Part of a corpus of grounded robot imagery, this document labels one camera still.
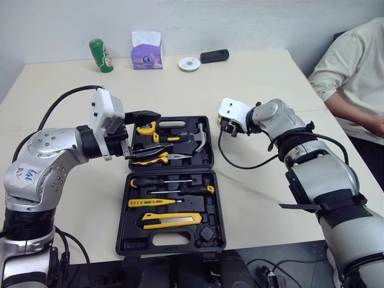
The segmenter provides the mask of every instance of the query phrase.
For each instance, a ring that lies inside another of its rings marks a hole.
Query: white label
[[[41,169],[38,167],[28,164],[20,164],[13,173],[10,185],[19,189],[30,186],[38,179],[40,171]]]

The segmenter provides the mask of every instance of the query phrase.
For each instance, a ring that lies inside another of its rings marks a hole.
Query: black plastic case
[[[161,127],[160,123],[182,121],[183,126]],[[179,132],[192,132],[196,134],[198,123],[203,124],[203,130],[207,135],[207,143],[200,153],[194,153],[191,158],[170,160],[168,164],[153,163],[147,166],[138,166],[130,161],[129,167],[133,171],[127,176],[124,190],[124,198],[121,208],[116,252],[126,257],[137,257],[143,254],[164,254],[181,252],[201,252],[207,259],[214,259],[215,254],[224,249],[226,238],[221,213],[220,197],[216,174],[211,170],[214,165],[211,135],[208,119],[205,116],[163,117],[157,121],[157,132],[162,136],[176,135]],[[152,136],[143,136],[134,129],[132,139],[133,149],[140,149],[144,145],[153,144]],[[170,154],[188,154],[191,146],[184,143],[174,143]],[[134,178],[155,178],[164,180],[193,179],[194,182],[169,183],[162,186],[145,188],[132,188],[130,182]],[[215,193],[207,196],[180,196],[177,193],[149,194],[157,190],[177,190],[181,186],[191,187],[195,185],[212,185]],[[162,198],[184,200],[182,203],[174,203],[163,206],[146,206],[129,208],[130,199]],[[200,224],[162,229],[144,230],[140,220],[144,213],[178,213],[199,212],[202,216]],[[189,239],[189,243],[182,245],[156,246],[153,238],[156,234],[179,233]]]

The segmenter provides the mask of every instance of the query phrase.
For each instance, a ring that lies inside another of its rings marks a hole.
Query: beige sweater
[[[323,101],[334,92],[371,115],[384,116],[384,17],[339,36],[309,77]],[[347,135],[384,145],[384,138],[337,118]]]

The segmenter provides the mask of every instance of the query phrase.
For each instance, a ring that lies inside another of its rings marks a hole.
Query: black remote
[[[218,61],[225,61],[229,58],[229,52],[227,49],[210,51],[200,54],[201,63],[212,63]]]

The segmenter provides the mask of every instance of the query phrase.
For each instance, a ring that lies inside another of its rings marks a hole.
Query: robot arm
[[[124,113],[118,98],[97,89],[88,126],[36,132],[7,170],[5,220],[0,239],[1,287],[45,287],[58,274],[52,247],[55,209],[70,170],[90,158],[131,157],[125,125],[144,125],[159,114]]]
[[[384,287],[384,219],[369,210],[358,178],[281,100],[250,107],[225,98],[219,110],[221,130],[266,130],[288,169],[286,178],[297,205],[316,214],[335,258],[344,287]]]

